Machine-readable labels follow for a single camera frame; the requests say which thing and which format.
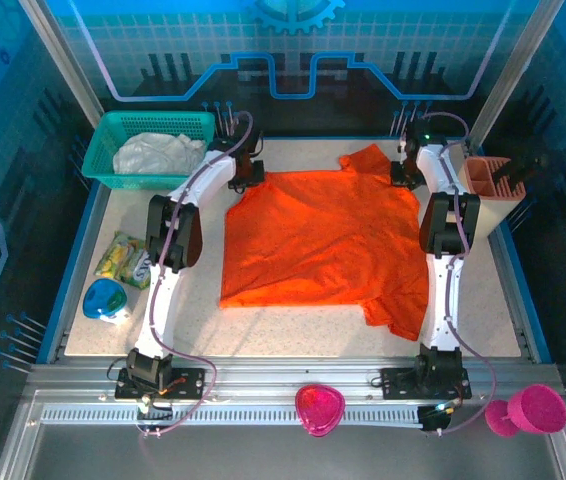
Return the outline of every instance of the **green basket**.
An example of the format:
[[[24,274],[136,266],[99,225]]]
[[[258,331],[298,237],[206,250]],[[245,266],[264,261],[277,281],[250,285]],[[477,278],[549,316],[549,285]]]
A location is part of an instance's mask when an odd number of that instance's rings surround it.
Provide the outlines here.
[[[139,133],[187,135],[203,140],[214,137],[214,115],[208,112],[110,112],[103,115],[83,160],[85,177],[95,178],[110,188],[130,190],[170,190],[181,185],[191,172],[182,175],[116,174],[114,154]]]

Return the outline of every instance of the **pink bowl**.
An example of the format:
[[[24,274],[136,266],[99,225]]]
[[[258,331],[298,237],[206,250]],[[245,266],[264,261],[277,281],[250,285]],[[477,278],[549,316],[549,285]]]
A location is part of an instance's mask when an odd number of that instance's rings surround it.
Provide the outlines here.
[[[325,385],[307,385],[296,393],[296,413],[310,435],[322,437],[341,421],[345,399],[341,392]]]
[[[565,428],[566,405],[547,385],[532,385],[510,399],[507,416],[524,432],[556,433]]]
[[[485,421],[490,430],[501,437],[513,437],[519,431],[519,427],[507,418],[507,402],[505,400],[490,402],[485,409]]]

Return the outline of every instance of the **food package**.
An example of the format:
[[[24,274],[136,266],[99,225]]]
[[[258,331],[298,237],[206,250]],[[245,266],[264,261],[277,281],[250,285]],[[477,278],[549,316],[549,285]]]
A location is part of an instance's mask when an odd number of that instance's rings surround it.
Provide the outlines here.
[[[143,290],[150,285],[150,254],[143,248],[136,250],[119,272],[119,280]]]
[[[130,256],[139,248],[140,240],[123,232],[115,232],[114,240],[110,243],[105,255],[96,266],[95,275],[116,279],[117,274],[127,263]]]

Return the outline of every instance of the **white table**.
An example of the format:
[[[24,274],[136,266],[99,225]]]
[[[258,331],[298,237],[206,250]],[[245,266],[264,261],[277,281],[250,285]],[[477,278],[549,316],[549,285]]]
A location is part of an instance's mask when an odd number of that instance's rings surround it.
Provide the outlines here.
[[[368,146],[366,140],[269,140],[262,158],[266,171],[335,170],[338,157]],[[390,159],[397,159],[396,142],[376,141]],[[453,163],[463,162],[459,150]],[[167,192],[114,190],[94,248],[83,295],[97,277],[96,264],[114,232],[145,238],[150,198]],[[419,188],[424,205],[428,192]],[[201,211],[203,252],[184,285],[176,312],[174,347],[205,356],[371,357],[413,356],[418,343],[392,335],[387,327],[365,324],[358,306],[266,307],[219,309],[225,213],[239,200],[220,191]],[[120,356],[133,348],[147,303],[147,290],[124,286],[133,318],[119,326],[86,318],[77,309],[65,349],[68,356]],[[477,351],[488,356],[519,356],[520,350],[503,296],[490,246],[477,241],[466,259],[461,279],[459,331]]]

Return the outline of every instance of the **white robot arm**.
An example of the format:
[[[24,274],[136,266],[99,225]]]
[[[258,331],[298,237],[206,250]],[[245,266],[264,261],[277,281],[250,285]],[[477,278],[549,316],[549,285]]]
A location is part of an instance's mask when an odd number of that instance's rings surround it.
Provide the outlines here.
[[[425,178],[428,190],[430,193],[444,192],[448,195],[467,193],[454,172],[449,150],[446,150],[441,157],[442,150],[443,145],[427,145],[421,147],[418,153],[416,165]],[[459,346],[456,337],[449,330],[446,314],[446,301],[449,295],[449,317],[451,317],[449,321],[454,328],[457,328],[459,282],[463,259],[457,258],[452,262],[453,258],[454,255],[444,253],[439,256],[435,253],[426,255],[430,285],[421,341],[427,348],[437,347],[439,350],[454,351]],[[448,287],[450,265],[452,272]]]
[[[388,400],[452,400],[458,398],[458,389],[463,389],[463,398],[471,397],[454,332],[463,255],[466,245],[472,245],[480,200],[461,185],[448,148],[430,144],[427,128],[427,123],[420,120],[408,124],[399,150],[405,158],[392,164],[395,186],[413,189],[426,184],[430,191],[419,231],[429,271],[429,301],[414,368],[409,373],[382,370],[384,398]]]
[[[197,171],[204,169],[210,160],[218,157],[221,153],[222,152],[219,150],[208,151]],[[182,201],[183,205],[193,206],[197,210],[204,208],[214,194],[227,185],[235,175],[236,161],[232,157],[225,157],[213,165],[210,165],[203,171],[203,173],[200,174],[200,176],[196,179],[196,182],[186,192]],[[170,193],[169,199],[171,199],[172,203],[177,202],[181,197],[184,192],[185,185],[187,185],[187,182]],[[160,206],[161,209],[164,207],[164,202],[165,200],[162,200],[162,204]],[[154,329],[162,343],[172,343],[174,322],[168,321],[168,319],[173,318],[173,315],[170,315],[170,310],[173,310],[175,307],[173,303],[176,303],[179,298],[178,289],[180,285],[182,285],[183,277],[187,275],[188,270],[189,267],[179,269],[176,272],[171,268],[166,269],[164,278],[161,281],[161,288],[157,292],[156,284],[161,272],[161,267],[158,262],[153,262],[150,266],[151,281],[149,298],[151,299],[154,295],[156,295],[153,312]],[[136,341],[135,347],[139,353],[149,358],[164,358],[169,355],[169,352],[156,342],[152,335],[149,304],[145,309],[143,327],[141,328],[141,334]]]
[[[263,162],[252,161],[261,137],[252,131],[251,117],[247,133],[238,141],[236,138],[215,140],[181,187],[169,196],[155,195],[150,200],[145,245],[151,262],[149,300],[141,333],[122,369],[124,377],[119,383],[125,388],[117,390],[116,398],[136,398],[139,391],[162,392],[172,381],[174,307],[183,278],[198,261],[203,247],[199,210],[225,185],[238,192],[258,185],[265,177]],[[200,386],[195,391],[200,396]]]

